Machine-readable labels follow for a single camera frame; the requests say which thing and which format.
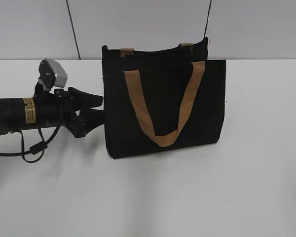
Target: warning label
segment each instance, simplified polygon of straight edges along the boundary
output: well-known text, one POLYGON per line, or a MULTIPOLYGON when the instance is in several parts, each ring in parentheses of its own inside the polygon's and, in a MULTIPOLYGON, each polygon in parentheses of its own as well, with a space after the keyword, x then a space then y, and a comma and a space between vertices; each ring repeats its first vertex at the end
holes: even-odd
POLYGON ((36 122, 35 103, 33 98, 23 98, 26 123, 36 122))

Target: black cable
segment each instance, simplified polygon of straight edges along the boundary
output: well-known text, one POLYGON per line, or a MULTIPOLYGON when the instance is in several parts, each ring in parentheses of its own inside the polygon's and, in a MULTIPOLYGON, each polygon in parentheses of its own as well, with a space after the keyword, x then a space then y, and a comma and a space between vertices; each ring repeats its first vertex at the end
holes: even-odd
POLYGON ((211 7, 212 7, 212 0, 210 0, 210 2, 209 2, 207 20, 206 20, 206 26, 205 26, 205 32, 204 32, 204 38, 206 37, 207 25, 208 25, 209 13, 211 12, 211 7))
MULTIPOLYGON (((46 141, 46 144, 48 145, 54 138, 55 136, 57 135, 59 129, 60 129, 60 126, 61 126, 61 122, 63 120, 63 107, 59 104, 59 108, 60 108, 60 114, 59 114, 59 119, 58 119, 58 122, 57 122, 57 126, 54 130, 54 132, 52 133, 52 135, 50 136, 50 138, 46 141)), ((22 158, 26 161, 26 162, 29 162, 29 163, 34 163, 34 162, 37 162, 41 159, 41 157, 43 156, 44 154, 44 150, 42 150, 42 154, 40 155, 40 157, 34 161, 30 161, 30 160, 26 160, 24 158, 25 155, 29 155, 31 154, 31 151, 24 151, 24 137, 23 137, 23 133, 21 131, 15 131, 15 132, 18 132, 22 135, 22 140, 21 140, 21 152, 18 152, 18 153, 0 153, 0 157, 18 157, 18 156, 22 156, 22 158)), ((42 138, 42 140, 44 141, 44 138, 43 138, 43 135, 42 135, 42 132, 41 132, 41 128, 39 127, 38 128, 38 132, 42 138)))
MULTIPOLYGON (((37 158, 37 159, 35 159, 35 160, 27 160, 26 158, 25 158, 25 155, 24 155, 24 136, 23 136, 23 132, 22 131, 16 131, 16 132, 18 132, 18 133, 20 133, 21 134, 21 153, 22 153, 22 159, 25 161, 25 162, 27 162, 27 163, 35 163, 35 162, 38 162, 42 157, 43 157, 43 155, 44 155, 44 152, 45 152, 45 149, 43 149, 42 151, 41 151, 41 154, 40 154, 40 156, 37 158)), ((42 138, 42 141, 44 141, 44 137, 43 137, 43 134, 42 134, 42 132, 41 132, 41 128, 39 127, 38 128, 38 133, 39 133, 39 135, 40 135, 40 137, 42 138)))
POLYGON ((80 52, 79 52, 79 48, 78 48, 78 43, 77 43, 77 38, 76 38, 76 36, 75 36, 75 32, 74 32, 74 23, 73 23, 73 19, 72 19, 72 17, 71 17, 71 12, 70 12, 70 8, 69 8, 68 0, 66 0, 66 4, 67 4, 67 10, 68 10, 69 18, 70 18, 71 28, 72 28, 72 30, 73 30, 74 41, 75 41, 75 47, 77 48, 78 58, 79 58, 79 60, 81 60, 80 52))

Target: table surface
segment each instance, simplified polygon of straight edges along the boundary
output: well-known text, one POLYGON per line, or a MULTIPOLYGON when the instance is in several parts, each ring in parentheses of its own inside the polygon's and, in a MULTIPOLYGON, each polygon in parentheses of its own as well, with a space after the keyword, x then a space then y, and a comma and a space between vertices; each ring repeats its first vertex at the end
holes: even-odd
MULTIPOLYGON (((59 62, 103 94, 101 61, 59 62)), ((0 60, 1 97, 31 97, 38 63, 0 60)), ((113 160, 103 126, 61 128, 38 163, 0 158, 0 237, 296 237, 296 60, 227 61, 225 100, 217 144, 113 160)))

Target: black tote bag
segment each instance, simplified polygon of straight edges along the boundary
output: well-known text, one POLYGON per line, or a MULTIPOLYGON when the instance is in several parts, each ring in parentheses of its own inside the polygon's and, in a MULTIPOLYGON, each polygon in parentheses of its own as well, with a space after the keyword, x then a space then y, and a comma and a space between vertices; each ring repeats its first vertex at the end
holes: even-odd
POLYGON ((106 146, 113 158, 216 143, 224 119, 225 60, 198 44, 140 52, 103 47, 106 146))

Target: tan handle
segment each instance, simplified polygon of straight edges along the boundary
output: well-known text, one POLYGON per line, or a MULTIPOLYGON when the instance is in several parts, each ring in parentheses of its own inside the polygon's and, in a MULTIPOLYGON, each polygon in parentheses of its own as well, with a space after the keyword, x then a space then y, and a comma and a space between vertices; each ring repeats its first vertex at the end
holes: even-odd
POLYGON ((124 72, 128 93, 133 104, 139 125, 142 131, 152 141, 154 141, 161 147, 168 147, 176 141, 191 114, 194 99, 199 85, 202 81, 203 74, 205 72, 205 62, 194 62, 192 64, 193 73, 186 86, 185 93, 180 105, 178 129, 164 136, 156 136, 154 133, 152 121, 144 98, 139 70, 124 72))

